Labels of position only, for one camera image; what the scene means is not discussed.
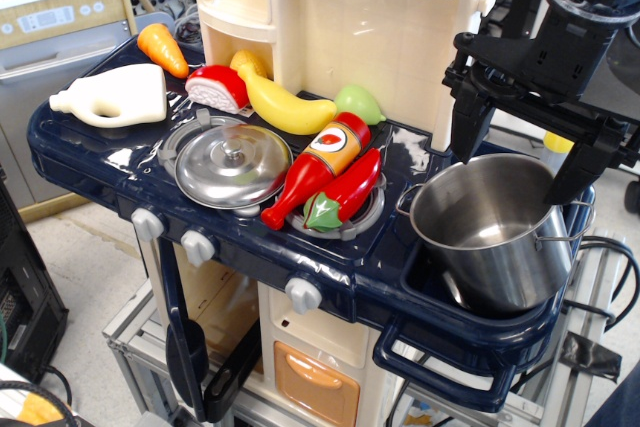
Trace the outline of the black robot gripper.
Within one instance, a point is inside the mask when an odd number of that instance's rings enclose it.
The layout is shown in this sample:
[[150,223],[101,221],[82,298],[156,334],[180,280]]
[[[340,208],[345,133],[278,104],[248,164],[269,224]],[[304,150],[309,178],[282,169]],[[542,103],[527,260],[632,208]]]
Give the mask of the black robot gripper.
[[495,110],[550,130],[574,146],[553,174],[545,202],[576,199],[607,167],[639,160],[639,115],[582,102],[617,33],[638,14],[569,15],[548,12],[533,39],[463,32],[443,83],[455,100],[451,150],[467,164],[488,132]]

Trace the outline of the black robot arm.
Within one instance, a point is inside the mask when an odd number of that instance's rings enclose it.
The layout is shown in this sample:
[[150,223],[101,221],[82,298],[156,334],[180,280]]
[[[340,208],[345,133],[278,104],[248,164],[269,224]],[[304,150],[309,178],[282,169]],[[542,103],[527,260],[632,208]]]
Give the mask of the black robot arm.
[[495,110],[572,141],[545,201],[563,205],[607,168],[639,159],[639,96],[617,99],[604,71],[616,34],[639,19],[639,0],[546,0],[532,39],[463,32],[443,79],[454,98],[451,150],[468,163]]

